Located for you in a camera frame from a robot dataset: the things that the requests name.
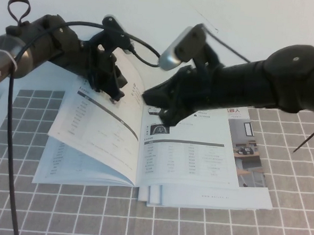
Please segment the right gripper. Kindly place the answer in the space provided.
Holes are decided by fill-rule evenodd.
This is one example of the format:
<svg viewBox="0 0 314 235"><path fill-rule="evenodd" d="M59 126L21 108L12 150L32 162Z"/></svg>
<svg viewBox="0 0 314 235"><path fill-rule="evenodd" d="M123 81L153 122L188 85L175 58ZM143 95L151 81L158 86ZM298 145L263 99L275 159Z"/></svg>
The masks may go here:
<svg viewBox="0 0 314 235"><path fill-rule="evenodd" d="M142 98L148 106L166 107L159 113L161 122L176 126L194 112L223 108L216 90L220 70L185 66L165 82L144 91Z"/></svg>

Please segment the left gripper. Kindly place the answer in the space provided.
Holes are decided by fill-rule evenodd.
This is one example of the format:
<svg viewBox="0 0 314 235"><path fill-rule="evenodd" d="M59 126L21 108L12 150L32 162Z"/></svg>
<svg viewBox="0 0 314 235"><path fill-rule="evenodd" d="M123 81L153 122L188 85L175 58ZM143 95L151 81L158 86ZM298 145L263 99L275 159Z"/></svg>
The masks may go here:
<svg viewBox="0 0 314 235"><path fill-rule="evenodd" d="M79 43L81 52L86 55L85 69L91 88L107 93L113 104L120 101L124 96L120 88L123 88L128 81L119 67L115 66L116 58L112 55L118 47L115 38L95 35L90 40L81 40Z"/></svg>

